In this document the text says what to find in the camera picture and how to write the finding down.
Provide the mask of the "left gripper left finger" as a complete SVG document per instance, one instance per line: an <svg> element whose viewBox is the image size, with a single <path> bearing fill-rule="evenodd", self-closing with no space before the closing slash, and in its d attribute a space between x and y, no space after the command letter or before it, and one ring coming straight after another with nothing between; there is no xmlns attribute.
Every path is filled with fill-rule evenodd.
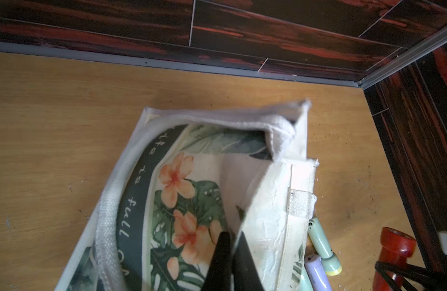
<svg viewBox="0 0 447 291"><path fill-rule="evenodd" d="M231 267L231 235L221 232L201 291L229 291Z"/></svg>

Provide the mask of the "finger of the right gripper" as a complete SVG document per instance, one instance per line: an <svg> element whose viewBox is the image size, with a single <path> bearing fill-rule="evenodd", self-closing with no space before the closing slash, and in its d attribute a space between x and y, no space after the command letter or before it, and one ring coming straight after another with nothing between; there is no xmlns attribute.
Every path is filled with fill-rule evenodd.
<svg viewBox="0 0 447 291"><path fill-rule="evenodd" d="M384 283L375 287L414 287L411 281L420 284L422 287L447 287L447 276L444 273L433 272L423 267L406 264L404 268L377 261L376 272Z"/></svg>

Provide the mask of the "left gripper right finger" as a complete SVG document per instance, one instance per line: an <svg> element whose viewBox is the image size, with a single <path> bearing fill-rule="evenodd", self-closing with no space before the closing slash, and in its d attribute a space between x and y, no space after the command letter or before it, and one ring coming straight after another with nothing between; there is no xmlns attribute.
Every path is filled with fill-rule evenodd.
<svg viewBox="0 0 447 291"><path fill-rule="evenodd" d="M234 291L264 291L243 232L233 255L232 273Z"/></svg>

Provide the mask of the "red flashlight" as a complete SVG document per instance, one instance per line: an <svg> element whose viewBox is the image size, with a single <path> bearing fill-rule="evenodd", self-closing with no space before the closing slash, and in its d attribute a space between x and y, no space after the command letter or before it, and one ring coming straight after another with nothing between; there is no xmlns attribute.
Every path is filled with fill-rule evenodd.
<svg viewBox="0 0 447 291"><path fill-rule="evenodd" d="M401 268L406 266L407 259L412 257L416 248L415 238L390 227L383 227L380 242L382 250L378 261ZM404 280L402 276L389 271L386 273L391 276L399 287L402 286ZM392 291L392 288L387 284L378 271L376 271L374 275L373 291Z"/></svg>

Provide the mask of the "pale green flashlight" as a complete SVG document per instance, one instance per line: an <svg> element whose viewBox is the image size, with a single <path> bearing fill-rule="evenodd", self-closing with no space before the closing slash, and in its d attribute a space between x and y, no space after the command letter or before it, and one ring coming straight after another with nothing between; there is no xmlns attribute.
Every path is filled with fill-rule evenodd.
<svg viewBox="0 0 447 291"><path fill-rule="evenodd" d="M321 257L321 264L326 275L339 275L343 270L342 265L337 255L333 252L324 229L317 217L313 217L309 220L308 235L315 251Z"/></svg>

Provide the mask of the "white floral canvas tote bag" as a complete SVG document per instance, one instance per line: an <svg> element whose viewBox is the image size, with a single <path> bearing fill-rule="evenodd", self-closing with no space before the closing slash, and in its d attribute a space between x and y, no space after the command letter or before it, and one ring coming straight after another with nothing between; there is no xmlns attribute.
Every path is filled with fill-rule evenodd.
<svg viewBox="0 0 447 291"><path fill-rule="evenodd" d="M265 291L301 290L319 164L310 108L145 108L57 290L198 291L221 232L232 264L245 234Z"/></svg>

